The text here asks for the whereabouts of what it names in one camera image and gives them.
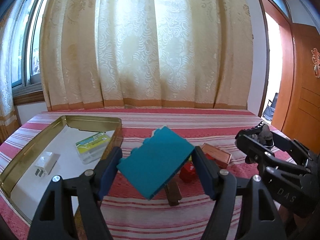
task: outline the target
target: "red and white tablecloth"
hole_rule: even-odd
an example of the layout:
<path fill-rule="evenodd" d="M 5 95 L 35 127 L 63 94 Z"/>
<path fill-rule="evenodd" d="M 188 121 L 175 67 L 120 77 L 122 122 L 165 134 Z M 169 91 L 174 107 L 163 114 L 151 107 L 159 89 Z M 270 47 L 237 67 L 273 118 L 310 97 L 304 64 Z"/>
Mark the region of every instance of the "red and white tablecloth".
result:
<path fill-rule="evenodd" d="M 151 132 L 167 125 L 193 145 L 209 143 L 232 154 L 228 170 L 238 177 L 249 178 L 257 173 L 256 165 L 244 163 L 245 155 L 234 142 L 243 128 L 257 125 L 261 119 L 246 110 L 220 109 L 95 109 L 69 112 L 44 112 L 25 123 L 0 146 L 0 172 L 15 155 L 41 130 L 65 114 L 119 117 L 123 124 L 124 157 L 139 147 Z M 286 153 L 273 148 L 276 157 L 289 159 Z M 170 207 L 161 190 L 152 200 L 144 199 L 131 184 L 118 173 L 101 211 L 115 240 L 192 240 L 200 239 L 211 215 L 214 202 L 204 194 L 199 180 L 184 183 L 179 177 L 182 200 Z M 29 225 L 6 201 L 0 192 L 0 213 L 18 239 L 27 239 Z M 237 197 L 228 239 L 234 239 L 241 210 L 241 197 Z"/>

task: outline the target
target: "white power adapter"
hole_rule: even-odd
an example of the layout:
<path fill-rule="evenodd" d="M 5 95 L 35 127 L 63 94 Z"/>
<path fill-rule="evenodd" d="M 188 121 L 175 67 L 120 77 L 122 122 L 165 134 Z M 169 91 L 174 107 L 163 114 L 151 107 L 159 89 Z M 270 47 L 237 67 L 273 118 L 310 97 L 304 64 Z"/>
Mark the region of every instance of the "white power adapter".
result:
<path fill-rule="evenodd" d="M 49 175 L 53 166 L 59 159 L 60 155 L 52 152 L 42 152 L 35 164 L 36 176 L 39 174 L 41 177 L 43 174 Z"/>

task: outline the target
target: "wooden door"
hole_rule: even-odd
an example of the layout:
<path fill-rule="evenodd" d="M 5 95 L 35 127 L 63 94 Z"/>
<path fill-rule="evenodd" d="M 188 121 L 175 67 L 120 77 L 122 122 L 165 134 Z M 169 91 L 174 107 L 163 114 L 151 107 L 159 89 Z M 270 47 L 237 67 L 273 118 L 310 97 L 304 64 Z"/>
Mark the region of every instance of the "wooden door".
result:
<path fill-rule="evenodd" d="M 312 50 L 320 51 L 320 35 L 313 26 L 291 24 L 294 77 L 282 132 L 315 153 L 320 152 L 320 78 L 315 76 Z"/>

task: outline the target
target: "teal building block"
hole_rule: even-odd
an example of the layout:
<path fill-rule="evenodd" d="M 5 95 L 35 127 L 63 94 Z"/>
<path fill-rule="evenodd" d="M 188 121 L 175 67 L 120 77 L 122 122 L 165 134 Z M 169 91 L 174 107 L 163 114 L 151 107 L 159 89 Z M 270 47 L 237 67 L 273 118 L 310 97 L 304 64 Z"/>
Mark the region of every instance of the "teal building block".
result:
<path fill-rule="evenodd" d="M 146 199 L 153 198 L 181 169 L 194 146 L 168 127 L 157 129 L 117 168 Z"/>

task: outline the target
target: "beige curtain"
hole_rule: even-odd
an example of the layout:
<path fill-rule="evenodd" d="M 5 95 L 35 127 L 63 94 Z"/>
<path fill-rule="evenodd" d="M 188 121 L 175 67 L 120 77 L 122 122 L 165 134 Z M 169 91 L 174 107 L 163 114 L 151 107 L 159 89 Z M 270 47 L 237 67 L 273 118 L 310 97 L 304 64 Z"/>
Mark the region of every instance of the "beige curtain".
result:
<path fill-rule="evenodd" d="M 49 0 L 40 40 L 49 110 L 246 108 L 246 0 Z"/>
<path fill-rule="evenodd" d="M 11 87 L 12 42 L 25 0 L 15 0 L 0 22 L 0 143 L 19 127 Z"/>

